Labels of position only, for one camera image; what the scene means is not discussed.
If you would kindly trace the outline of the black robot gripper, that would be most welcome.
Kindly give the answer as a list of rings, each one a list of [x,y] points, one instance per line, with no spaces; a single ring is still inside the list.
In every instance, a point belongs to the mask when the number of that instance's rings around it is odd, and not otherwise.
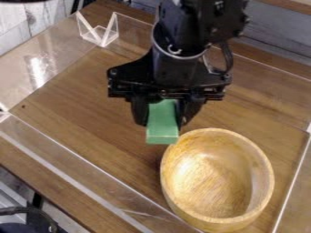
[[[109,97],[131,100],[134,120],[143,127],[150,113],[147,100],[179,99],[178,124],[186,126],[206,101],[220,101],[225,97],[225,89],[233,82],[230,50],[224,50],[224,58],[225,70],[209,64],[207,56],[199,58],[194,66],[175,60],[157,68],[153,51],[149,51],[141,59],[109,69]]]

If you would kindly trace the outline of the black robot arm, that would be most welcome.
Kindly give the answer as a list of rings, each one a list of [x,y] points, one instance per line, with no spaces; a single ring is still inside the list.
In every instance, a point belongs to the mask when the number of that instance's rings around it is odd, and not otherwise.
[[[138,125],[146,126],[150,105],[174,101],[182,127],[209,101],[220,101],[233,82],[229,40],[250,22],[250,0],[162,0],[147,54],[107,70],[109,96],[131,103]]]

